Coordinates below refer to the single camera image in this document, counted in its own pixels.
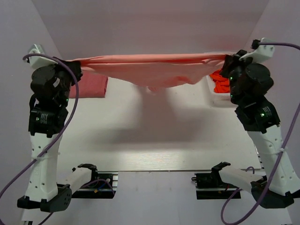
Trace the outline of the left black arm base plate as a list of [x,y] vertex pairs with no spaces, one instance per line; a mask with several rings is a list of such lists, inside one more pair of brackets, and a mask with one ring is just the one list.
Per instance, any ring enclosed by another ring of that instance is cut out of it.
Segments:
[[72,195],[72,198],[113,199],[117,191],[118,172],[98,172],[96,179],[101,180],[79,189]]

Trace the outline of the salmon pink t shirt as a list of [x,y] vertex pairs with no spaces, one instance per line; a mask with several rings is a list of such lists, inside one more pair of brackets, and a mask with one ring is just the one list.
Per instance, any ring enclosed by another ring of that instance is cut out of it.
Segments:
[[133,54],[81,58],[84,72],[92,72],[147,87],[151,91],[196,84],[222,68],[227,53]]

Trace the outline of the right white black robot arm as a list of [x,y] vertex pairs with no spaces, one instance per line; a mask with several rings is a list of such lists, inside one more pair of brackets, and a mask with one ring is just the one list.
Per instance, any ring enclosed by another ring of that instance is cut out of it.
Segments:
[[300,179],[282,146],[277,111],[265,97],[274,84],[270,71],[252,58],[245,59],[246,54],[239,50],[227,55],[220,74],[229,80],[230,101],[237,106],[237,118],[252,139],[266,174],[249,174],[221,162],[212,167],[211,180],[217,187],[228,183],[246,190],[265,209],[283,209],[294,203]]

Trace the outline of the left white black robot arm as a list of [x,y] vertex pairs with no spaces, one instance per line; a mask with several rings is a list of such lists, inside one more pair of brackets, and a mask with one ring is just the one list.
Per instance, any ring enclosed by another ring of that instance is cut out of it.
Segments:
[[17,201],[21,209],[42,212],[64,211],[72,194],[82,186],[99,182],[97,168],[79,165],[61,183],[57,182],[57,161],[62,134],[75,111],[67,111],[71,87],[78,91],[82,77],[79,61],[54,58],[49,65],[38,66],[32,73],[30,88],[29,133],[31,141],[31,174],[27,190]]

